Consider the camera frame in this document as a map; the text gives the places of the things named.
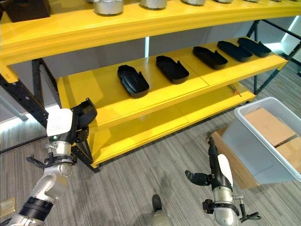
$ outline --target silver metal container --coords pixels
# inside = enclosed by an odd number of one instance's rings
[[[114,15],[123,12],[123,0],[94,0],[94,12],[102,15]]]
[[[231,3],[233,0],[217,0],[220,3]]]
[[[165,8],[167,0],[141,0],[141,5],[152,9]]]
[[[182,1],[194,6],[202,6],[205,4],[206,0],[182,0]]]

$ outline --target cardboard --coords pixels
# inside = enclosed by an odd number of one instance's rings
[[[233,179],[241,189],[257,187],[260,184],[253,178],[248,169],[241,163],[239,158],[223,142],[222,134],[226,128],[215,131],[211,136],[214,139],[215,146],[220,154],[224,154],[230,164]]]
[[[296,133],[264,108],[245,114],[244,117],[273,145],[277,146]]]
[[[296,137],[276,149],[301,173],[301,137]]]

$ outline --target black cable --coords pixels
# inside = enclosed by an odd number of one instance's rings
[[[260,220],[261,216],[259,216],[259,212],[252,213],[250,215],[247,214],[246,217],[242,217],[239,219],[241,223],[245,222],[246,220]]]
[[[245,205],[243,203],[239,204],[241,215],[243,216],[240,220],[241,223],[245,222],[246,220],[260,220],[261,216],[258,216],[259,213],[255,212],[250,215],[246,214]]]
[[[45,138],[45,137],[47,137],[47,135],[42,135],[42,136],[40,136],[40,137],[36,137],[36,138],[34,138],[34,139],[25,141],[25,142],[23,142],[23,143],[20,143],[20,144],[15,145],[15,146],[6,148],[6,149],[0,151],[0,154],[3,154],[3,153],[8,152],[8,151],[10,151],[10,150],[12,150],[12,149],[15,149],[15,148],[17,148],[17,147],[21,147],[21,146],[23,146],[23,145],[26,145],[26,144],[31,143],[31,142],[36,141],[36,140],[40,140],[40,139]]]
[[[3,221],[3,222],[0,223],[0,226],[7,225],[10,222],[10,220],[11,220],[11,218],[6,219],[5,221]]]

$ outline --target cardboard box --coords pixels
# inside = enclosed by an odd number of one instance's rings
[[[291,128],[264,108],[259,108],[244,116],[273,146],[296,135]]]
[[[296,137],[276,149],[301,173],[301,137]]]

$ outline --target gray carpet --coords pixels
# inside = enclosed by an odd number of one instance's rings
[[[301,117],[301,77],[297,65],[289,63],[256,98],[273,96]],[[259,76],[263,82],[269,73]],[[253,79],[242,83],[252,89]],[[202,201],[212,199],[210,187],[188,182],[184,171],[209,173],[205,142],[208,132],[227,126],[234,118],[233,109],[197,123],[165,138],[137,148],[102,167],[93,174],[79,162],[69,186],[49,214],[47,226],[149,226],[151,197],[161,196],[164,210],[175,226],[217,225],[212,215],[202,211]],[[16,148],[0,156],[0,201],[16,197],[17,211],[42,175],[25,158],[34,154],[46,157],[46,139]],[[301,225],[301,185],[287,182],[241,190],[247,213],[259,211],[262,220],[247,221],[245,226]]]

